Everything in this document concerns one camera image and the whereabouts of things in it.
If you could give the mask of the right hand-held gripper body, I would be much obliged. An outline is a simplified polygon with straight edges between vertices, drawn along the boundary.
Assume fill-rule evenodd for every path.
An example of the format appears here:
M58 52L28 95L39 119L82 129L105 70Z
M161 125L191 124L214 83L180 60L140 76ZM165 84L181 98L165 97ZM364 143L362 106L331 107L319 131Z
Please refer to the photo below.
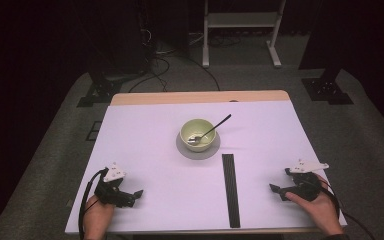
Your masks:
M285 173L292 178L294 186L282 188L282 193L291 192L307 201L315 200L321 191L321 183L315 171L328 167L327 163L299 159L295 166L285 169Z

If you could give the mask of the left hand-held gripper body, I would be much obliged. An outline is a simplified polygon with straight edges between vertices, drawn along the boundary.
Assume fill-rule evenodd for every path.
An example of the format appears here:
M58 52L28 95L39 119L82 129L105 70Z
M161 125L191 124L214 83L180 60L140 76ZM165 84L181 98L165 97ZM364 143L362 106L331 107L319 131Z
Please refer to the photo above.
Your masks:
M112 204L119 208L125 207L125 201L132 199L133 196L119 189L124 177L125 172L116 163L112 163L103 170L94 194L103 204Z

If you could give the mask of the black square chopstick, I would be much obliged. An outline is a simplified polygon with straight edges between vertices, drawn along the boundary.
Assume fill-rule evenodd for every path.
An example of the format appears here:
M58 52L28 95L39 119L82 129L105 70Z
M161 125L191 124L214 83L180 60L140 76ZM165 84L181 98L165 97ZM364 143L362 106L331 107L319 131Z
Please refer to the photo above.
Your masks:
M231 156L229 160L230 166L230 226L232 228L240 227L240 215L239 215L239 205L238 205L238 195L237 195L237 185L236 185L236 173L235 173L235 164L234 157Z
M235 163L234 160L231 160L232 165L232 228L240 228L240 212L238 204L238 194L237 194L237 183L236 183L236 172L235 172Z

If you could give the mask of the row of black chopsticks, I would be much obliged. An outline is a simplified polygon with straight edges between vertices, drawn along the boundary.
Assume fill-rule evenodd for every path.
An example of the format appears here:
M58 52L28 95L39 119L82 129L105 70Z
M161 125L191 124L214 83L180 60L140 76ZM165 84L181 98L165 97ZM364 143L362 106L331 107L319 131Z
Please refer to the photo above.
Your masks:
M225 181L225 189L226 189L226 199L227 199L227 208L228 208L228 215L229 215L229 224L230 224L230 200L231 200L231 194L230 194L230 166L229 166L229 160L230 157L234 155L233 154L223 154L222 155L222 162L223 162L223 171L224 171L224 181Z

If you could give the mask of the pale green bowl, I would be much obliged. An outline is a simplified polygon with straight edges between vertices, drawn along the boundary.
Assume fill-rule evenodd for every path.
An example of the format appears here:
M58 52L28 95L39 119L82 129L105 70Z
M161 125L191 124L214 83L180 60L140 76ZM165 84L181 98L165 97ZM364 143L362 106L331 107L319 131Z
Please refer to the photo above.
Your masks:
M211 147L216 139L215 130L210 131L213 124L204 119L192 119L186 122L180 129L180 139L183 145L192 152L204 152ZM190 143L191 138L200 137L197 143Z

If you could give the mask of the person's right hand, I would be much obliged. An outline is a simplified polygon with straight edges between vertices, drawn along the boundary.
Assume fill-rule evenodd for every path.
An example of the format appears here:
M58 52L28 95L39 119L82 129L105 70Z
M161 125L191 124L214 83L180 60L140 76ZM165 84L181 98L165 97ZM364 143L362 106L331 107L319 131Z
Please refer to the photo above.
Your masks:
M302 199L291 192L287 192L285 197L300 206L326 237L345 233L340 225L335 204L326 193L320 192L313 201Z

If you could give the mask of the person's left hand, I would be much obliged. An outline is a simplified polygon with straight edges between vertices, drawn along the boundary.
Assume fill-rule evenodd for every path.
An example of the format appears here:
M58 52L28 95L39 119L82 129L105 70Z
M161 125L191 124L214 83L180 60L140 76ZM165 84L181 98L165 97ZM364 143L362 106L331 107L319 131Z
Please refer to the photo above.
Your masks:
M104 240L114 215L115 206L103 204L97 196L93 195L88 199L86 208L82 240Z

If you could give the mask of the grey round coaster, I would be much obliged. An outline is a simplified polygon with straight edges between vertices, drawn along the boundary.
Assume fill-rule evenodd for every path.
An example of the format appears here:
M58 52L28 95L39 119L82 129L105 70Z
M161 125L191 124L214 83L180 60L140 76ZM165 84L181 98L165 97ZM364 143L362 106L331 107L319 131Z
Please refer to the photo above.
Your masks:
M211 158L213 155L215 155L219 148L220 148L221 140L219 136L215 137L215 140L211 144L211 146L204 150L203 152L193 152L189 150L186 145L183 143L180 134L177 134L176 137L176 147L180 154L182 154L184 157L191 159L191 160L205 160L208 158Z

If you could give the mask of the black metal stand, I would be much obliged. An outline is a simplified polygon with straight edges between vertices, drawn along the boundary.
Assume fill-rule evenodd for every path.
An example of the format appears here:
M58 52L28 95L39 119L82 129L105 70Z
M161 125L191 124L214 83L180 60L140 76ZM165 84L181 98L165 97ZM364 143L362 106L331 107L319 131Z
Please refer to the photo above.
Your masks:
M340 40L315 32L310 35L299 69L323 69L319 77L301 80L312 101L326 101L330 105L353 103L349 95L336 83L344 60L344 47Z
M92 107L95 103L109 103L122 86L123 74L114 68L90 61L88 74L92 80L86 95L81 97L78 107Z

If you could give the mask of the white metal frame stand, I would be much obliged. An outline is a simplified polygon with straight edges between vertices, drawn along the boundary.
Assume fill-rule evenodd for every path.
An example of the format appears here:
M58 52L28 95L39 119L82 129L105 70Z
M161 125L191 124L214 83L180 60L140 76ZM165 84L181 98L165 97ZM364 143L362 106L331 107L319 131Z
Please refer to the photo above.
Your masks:
M286 0L280 0L279 7L272 12L250 12L250 13L211 13L208 0L204 0L203 19L203 46L202 66L210 65L209 59L209 31L221 28L271 28L271 39L266 41L273 65L280 68L282 63L276 51L276 40L283 18Z

